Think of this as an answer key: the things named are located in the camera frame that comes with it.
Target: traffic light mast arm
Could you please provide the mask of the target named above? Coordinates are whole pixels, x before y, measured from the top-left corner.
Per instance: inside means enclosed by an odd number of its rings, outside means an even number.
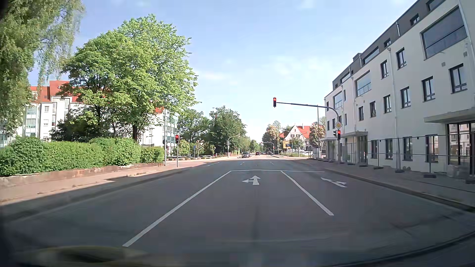
[[[338,118],[338,112],[336,111],[336,109],[330,107],[330,106],[324,106],[324,105],[309,105],[309,104],[297,104],[297,103],[285,103],[285,102],[276,102],[276,103],[279,103],[279,104],[289,104],[289,105],[304,105],[304,106],[313,106],[313,107],[323,107],[323,108],[328,108],[328,109],[331,109],[335,112],[336,114],[336,117]]]

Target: shrub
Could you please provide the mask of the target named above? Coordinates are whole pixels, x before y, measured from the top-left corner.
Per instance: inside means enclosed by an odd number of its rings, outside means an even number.
[[[132,138],[94,138],[104,152],[105,165],[124,166],[140,162],[141,148]]]
[[[162,147],[143,147],[140,153],[141,163],[162,162],[165,151]]]
[[[104,153],[97,144],[50,142],[45,145],[44,172],[104,166]]]
[[[36,137],[19,137],[0,150],[0,175],[44,171],[45,143]]]

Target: sky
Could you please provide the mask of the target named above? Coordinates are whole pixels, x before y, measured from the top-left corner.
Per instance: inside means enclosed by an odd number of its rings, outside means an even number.
[[[268,124],[310,125],[332,81],[416,0],[83,0],[74,47],[125,20],[155,14],[191,38],[190,66],[206,115],[237,111],[251,139]],[[37,84],[38,70],[29,80]],[[319,109],[319,116],[324,109]]]

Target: white building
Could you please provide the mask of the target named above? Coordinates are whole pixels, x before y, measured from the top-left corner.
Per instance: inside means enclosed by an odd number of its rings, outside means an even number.
[[[327,158],[473,174],[474,36],[474,0],[416,1],[333,81]]]

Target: asphalt road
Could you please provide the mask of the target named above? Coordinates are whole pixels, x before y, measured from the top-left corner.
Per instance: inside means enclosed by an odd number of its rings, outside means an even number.
[[[214,260],[234,255],[248,266],[364,262],[435,250],[475,231],[473,213],[299,161],[260,155],[204,164],[19,219],[6,229],[16,251],[125,246]],[[457,253],[475,261],[464,248]],[[442,259],[431,264],[437,265],[448,266]]]

